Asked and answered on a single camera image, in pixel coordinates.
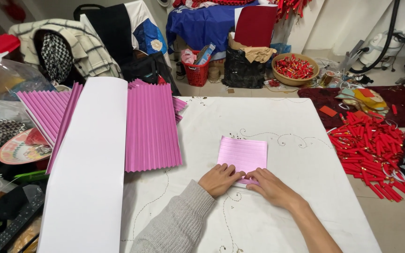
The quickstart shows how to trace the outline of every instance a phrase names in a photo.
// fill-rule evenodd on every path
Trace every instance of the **forearm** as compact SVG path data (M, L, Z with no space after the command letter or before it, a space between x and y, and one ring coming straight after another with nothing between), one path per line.
M290 213L301 230L310 253L341 253L340 247L306 201L291 209Z
M131 253L189 253L215 199L192 180L134 239Z

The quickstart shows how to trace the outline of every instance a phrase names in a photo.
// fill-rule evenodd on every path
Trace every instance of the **twine spool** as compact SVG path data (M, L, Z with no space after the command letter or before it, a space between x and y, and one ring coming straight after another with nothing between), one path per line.
M217 82L220 78L220 70L217 67L209 68L209 81L211 83Z

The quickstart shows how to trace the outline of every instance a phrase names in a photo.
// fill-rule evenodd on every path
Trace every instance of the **decorative plate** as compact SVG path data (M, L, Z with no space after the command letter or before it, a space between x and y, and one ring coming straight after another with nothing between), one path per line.
M32 129L16 135L0 148L0 161L2 163L26 164L48 158L51 155L51 152L40 152L40 148L45 147L45 145L26 145L24 143Z

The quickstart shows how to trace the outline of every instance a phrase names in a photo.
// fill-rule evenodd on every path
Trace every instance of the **white tablecloth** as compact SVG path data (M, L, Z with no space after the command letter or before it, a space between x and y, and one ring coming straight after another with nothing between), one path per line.
M309 99L180 97L183 165L125 175L120 252L217 162L221 136L268 142L268 169L305 198L344 253L381 252ZM289 212L231 187L207 218L194 252L308 252Z

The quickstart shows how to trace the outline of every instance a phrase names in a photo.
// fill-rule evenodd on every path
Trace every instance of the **right hand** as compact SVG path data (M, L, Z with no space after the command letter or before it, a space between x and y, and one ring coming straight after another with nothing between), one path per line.
M289 210L290 212L306 206L307 201L290 187L285 185L273 173L267 169L257 168L246 174L245 179L258 181L256 184L248 184L246 188L260 193L266 200L275 206Z

